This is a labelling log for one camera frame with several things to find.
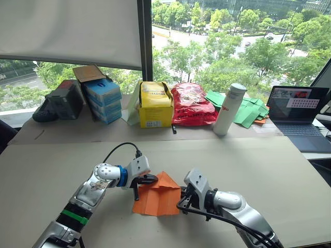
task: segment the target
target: orange paper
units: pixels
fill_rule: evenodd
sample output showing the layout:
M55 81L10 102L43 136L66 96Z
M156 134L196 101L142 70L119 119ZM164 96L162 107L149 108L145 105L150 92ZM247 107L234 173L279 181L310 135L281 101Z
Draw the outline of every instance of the orange paper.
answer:
M134 202L132 211L153 216L179 214L176 205L180 200L180 187L165 172L157 177L156 183L139 187L140 199Z
M255 120L254 123L259 124L259 125L263 125L263 124L265 124L265 119Z

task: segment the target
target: blue box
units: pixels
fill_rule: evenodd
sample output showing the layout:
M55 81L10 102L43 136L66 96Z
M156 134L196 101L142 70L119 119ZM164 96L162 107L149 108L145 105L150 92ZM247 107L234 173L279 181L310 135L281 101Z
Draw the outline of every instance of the blue box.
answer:
M99 120L101 120L102 122L104 122L106 124L109 124L122 117L121 110L113 112L111 115L108 115L108 116L103 116L97 111L94 111L94 114L99 118Z
M122 109L120 100L113 102L107 106L100 106L94 100L92 100L89 96L87 96L87 97L88 97L92 110L99 112L99 114L101 114L105 117L111 115L113 112L117 112Z
M88 97L100 106L107 106L122 99L119 86L109 79L97 79L84 83Z

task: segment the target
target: blue ring joint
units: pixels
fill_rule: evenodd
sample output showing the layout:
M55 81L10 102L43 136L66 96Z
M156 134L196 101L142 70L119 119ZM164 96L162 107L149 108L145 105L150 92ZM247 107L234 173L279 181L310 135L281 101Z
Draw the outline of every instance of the blue ring joint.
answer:
M119 171L121 172L121 178L116 186L123 187L126 185L126 182L128 181L128 171L120 165L118 165L117 167L119 168Z

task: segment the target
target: red plastic bag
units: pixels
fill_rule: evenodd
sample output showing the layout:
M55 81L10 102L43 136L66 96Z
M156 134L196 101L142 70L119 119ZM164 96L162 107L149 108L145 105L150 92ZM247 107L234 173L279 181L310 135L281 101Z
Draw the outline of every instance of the red plastic bag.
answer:
M199 84L176 84L171 93L174 99L173 124L192 127L216 121L218 113L205 99L206 93Z

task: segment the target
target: window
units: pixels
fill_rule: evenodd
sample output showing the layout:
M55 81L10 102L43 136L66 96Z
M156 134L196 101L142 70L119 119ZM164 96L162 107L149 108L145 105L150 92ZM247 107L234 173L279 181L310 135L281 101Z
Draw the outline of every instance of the window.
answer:
M331 3L320 2L154 0L154 80L241 83L264 102L274 85L309 86L331 58Z
M64 79L75 79L73 68L79 65L28 60L0 59L0 119L14 128L21 127L39 107L44 96ZM141 71L100 67L130 94Z

